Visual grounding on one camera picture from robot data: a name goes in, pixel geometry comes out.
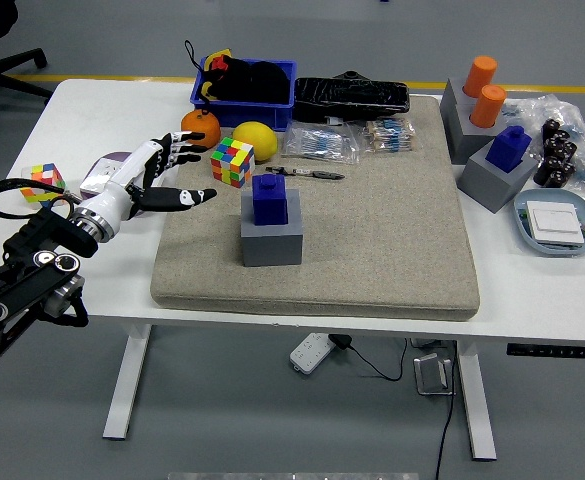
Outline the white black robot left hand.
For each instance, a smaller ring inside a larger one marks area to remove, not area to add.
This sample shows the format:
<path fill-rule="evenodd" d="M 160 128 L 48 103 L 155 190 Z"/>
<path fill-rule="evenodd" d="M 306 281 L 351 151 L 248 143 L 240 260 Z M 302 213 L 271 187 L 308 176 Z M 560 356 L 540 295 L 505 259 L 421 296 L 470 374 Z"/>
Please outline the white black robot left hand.
<path fill-rule="evenodd" d="M 201 132 L 178 131 L 144 142 L 106 181 L 100 194 L 76 207 L 71 222 L 105 243 L 119 232 L 122 222 L 139 211 L 185 211 L 214 198 L 216 191 L 210 188 L 181 190 L 152 185 L 168 169 L 199 161 L 206 148 L 192 142 L 204 137 Z"/>

